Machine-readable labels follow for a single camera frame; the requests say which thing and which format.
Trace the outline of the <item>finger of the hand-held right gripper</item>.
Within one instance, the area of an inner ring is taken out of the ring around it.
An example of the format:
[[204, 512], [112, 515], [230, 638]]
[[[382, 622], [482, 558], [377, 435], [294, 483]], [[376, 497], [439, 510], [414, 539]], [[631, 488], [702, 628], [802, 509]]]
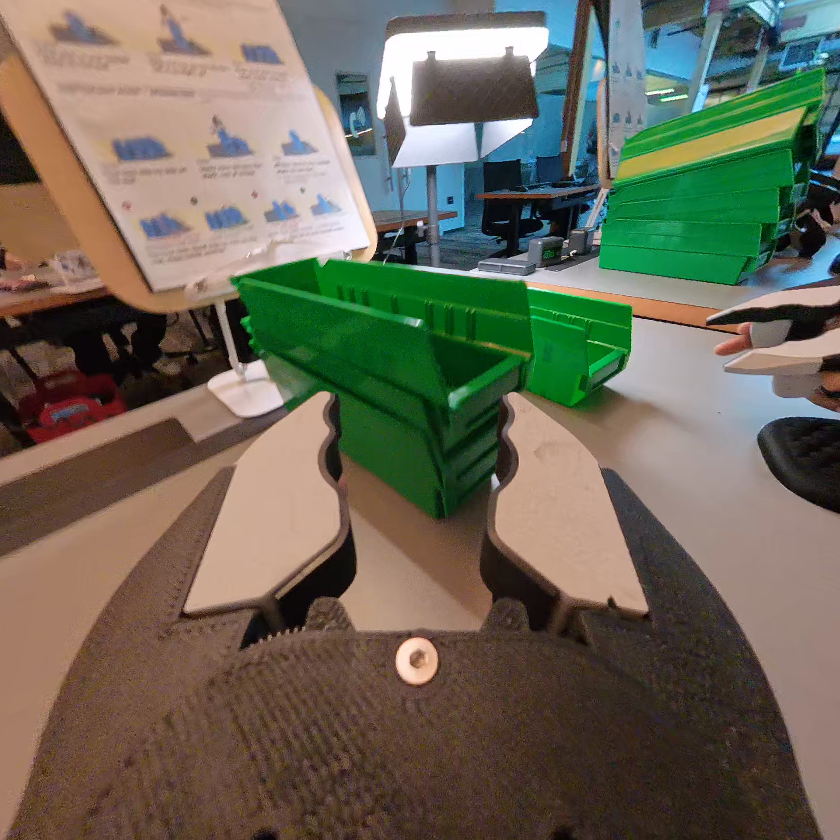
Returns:
[[821, 355], [752, 350], [726, 363], [723, 370], [734, 375], [769, 376], [772, 391], [777, 396], [806, 398], [822, 386], [822, 366]]
[[768, 349], [786, 343], [790, 326], [788, 318], [799, 307], [821, 308], [839, 304], [838, 285], [814, 285], [778, 290], [740, 302], [707, 319], [708, 327], [752, 324], [753, 349]]

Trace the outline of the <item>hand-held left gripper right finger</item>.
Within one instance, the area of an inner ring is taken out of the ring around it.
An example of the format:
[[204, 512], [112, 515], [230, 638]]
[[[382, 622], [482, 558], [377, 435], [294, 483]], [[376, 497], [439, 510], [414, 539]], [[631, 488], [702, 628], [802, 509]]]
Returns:
[[480, 550], [493, 602], [516, 602], [528, 629], [557, 636], [581, 613], [646, 621], [648, 600], [593, 454], [518, 392], [501, 400], [498, 441]]

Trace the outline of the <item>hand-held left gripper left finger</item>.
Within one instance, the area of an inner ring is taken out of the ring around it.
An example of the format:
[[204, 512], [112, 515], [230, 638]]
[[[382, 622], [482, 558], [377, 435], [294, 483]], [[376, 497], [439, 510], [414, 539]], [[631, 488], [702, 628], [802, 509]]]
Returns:
[[301, 627], [319, 598], [339, 598], [357, 562], [340, 486], [340, 399], [316, 392], [239, 458], [182, 611], [250, 609], [272, 634]]

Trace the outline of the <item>white desk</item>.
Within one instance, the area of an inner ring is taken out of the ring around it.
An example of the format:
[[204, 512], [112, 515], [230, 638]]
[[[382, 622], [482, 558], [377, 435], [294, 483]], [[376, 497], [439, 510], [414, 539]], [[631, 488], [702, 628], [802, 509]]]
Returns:
[[4, 457], [1, 554], [246, 445], [286, 413], [239, 418], [202, 386]]

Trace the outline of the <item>dark office desk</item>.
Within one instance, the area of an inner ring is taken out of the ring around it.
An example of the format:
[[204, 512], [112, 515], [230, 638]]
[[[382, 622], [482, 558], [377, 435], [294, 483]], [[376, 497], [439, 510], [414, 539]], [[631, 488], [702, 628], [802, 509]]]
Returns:
[[[504, 243], [504, 248], [492, 254], [492, 258], [518, 256], [523, 236], [542, 232], [541, 218], [523, 218], [526, 207], [539, 204], [556, 204], [559, 209], [578, 208], [585, 201], [597, 195], [596, 185], [562, 185], [549, 187], [524, 187], [521, 190], [499, 190], [478, 193], [476, 198], [485, 204], [482, 213], [481, 231], [485, 236]], [[486, 219], [491, 205], [502, 205], [508, 210], [507, 220]]]

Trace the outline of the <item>white board stand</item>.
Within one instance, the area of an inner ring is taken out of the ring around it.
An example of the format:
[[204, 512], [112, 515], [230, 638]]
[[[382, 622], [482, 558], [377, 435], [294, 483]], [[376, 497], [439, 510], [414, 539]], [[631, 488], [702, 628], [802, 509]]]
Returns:
[[284, 406], [284, 398], [270, 379], [264, 361], [245, 363], [240, 360], [233, 330], [228, 319], [226, 300], [213, 302], [227, 354], [228, 370], [207, 383], [207, 390], [229, 412], [241, 419], [262, 417]]

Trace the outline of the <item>large stack of green bins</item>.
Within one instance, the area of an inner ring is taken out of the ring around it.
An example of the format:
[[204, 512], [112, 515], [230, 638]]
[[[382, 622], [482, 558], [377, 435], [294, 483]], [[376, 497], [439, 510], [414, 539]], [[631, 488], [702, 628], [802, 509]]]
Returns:
[[728, 287], [764, 266], [804, 205], [825, 95], [817, 67], [627, 140], [599, 266]]

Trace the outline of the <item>wooden edged side table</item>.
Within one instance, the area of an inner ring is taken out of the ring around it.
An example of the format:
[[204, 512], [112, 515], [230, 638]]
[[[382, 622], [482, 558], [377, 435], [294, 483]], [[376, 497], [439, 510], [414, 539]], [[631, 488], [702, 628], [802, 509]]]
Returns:
[[829, 235], [812, 259], [785, 251], [733, 287], [603, 269], [596, 259], [560, 270], [538, 269], [526, 281], [531, 287], [626, 303], [636, 318], [704, 329], [707, 319], [719, 310], [772, 291], [828, 279], [838, 250], [838, 236]]

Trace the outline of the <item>red bag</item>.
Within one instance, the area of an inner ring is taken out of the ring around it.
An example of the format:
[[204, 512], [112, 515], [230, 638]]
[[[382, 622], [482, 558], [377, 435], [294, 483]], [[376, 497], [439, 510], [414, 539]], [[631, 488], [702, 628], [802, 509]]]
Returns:
[[38, 378], [17, 413], [37, 444], [67, 436], [128, 411], [119, 387], [107, 374], [61, 371]]

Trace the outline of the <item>white sheet holder bar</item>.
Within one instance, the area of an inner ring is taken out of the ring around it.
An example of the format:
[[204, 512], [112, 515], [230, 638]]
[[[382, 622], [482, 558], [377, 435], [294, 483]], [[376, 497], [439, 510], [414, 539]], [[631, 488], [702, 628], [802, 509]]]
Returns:
[[257, 248], [241, 259], [221, 266], [207, 276], [187, 283], [183, 289], [187, 302], [207, 305], [216, 301], [238, 298], [237, 281], [240, 277], [255, 274], [260, 270], [273, 270], [292, 264], [280, 262], [280, 243], [272, 242], [267, 247]]

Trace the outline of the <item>distant instruction board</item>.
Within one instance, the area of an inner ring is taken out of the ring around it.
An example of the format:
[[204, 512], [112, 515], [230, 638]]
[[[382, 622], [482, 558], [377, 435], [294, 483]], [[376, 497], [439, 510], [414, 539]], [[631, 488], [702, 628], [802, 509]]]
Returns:
[[605, 50], [596, 96], [598, 176], [609, 190], [625, 142], [646, 126], [646, 52], [640, 1], [594, 2]]

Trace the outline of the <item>black office chair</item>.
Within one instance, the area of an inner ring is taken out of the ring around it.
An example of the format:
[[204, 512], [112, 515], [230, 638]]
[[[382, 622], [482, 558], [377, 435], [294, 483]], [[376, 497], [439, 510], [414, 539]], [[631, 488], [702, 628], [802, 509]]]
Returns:
[[[520, 160], [488, 162], [483, 164], [485, 193], [525, 193], [522, 183]], [[504, 247], [492, 258], [510, 257], [519, 253], [522, 237], [535, 235], [543, 230], [543, 220], [537, 216], [533, 203], [508, 201], [503, 198], [483, 200], [481, 233], [498, 239]]]

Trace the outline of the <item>long wooden table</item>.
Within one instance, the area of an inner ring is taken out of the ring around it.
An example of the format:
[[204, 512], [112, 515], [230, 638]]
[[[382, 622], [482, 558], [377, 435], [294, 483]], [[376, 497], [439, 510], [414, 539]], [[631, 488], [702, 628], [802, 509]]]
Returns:
[[22, 319], [38, 312], [52, 311], [77, 303], [94, 302], [110, 297], [110, 292], [104, 287], [74, 294], [58, 291], [49, 286], [24, 288], [20, 285], [19, 275], [21, 271], [25, 274], [30, 273], [30, 266], [5, 248], [2, 248], [1, 257], [1, 320]]

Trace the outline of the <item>small wooden table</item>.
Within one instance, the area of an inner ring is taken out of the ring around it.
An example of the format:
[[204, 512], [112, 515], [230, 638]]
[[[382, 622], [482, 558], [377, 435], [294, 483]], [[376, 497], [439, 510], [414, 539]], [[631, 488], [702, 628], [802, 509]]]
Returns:
[[377, 243], [373, 259], [381, 263], [416, 266], [417, 246], [432, 244], [431, 223], [426, 211], [386, 209], [372, 213]]

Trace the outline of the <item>studio softbox with barn doors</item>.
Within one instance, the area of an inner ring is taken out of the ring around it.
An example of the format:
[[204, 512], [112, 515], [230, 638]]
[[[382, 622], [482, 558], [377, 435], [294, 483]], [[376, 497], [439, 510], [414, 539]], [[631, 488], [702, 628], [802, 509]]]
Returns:
[[539, 10], [387, 22], [376, 111], [390, 166], [425, 169], [433, 267], [439, 267], [437, 168], [479, 161], [539, 116], [534, 75], [549, 35]]

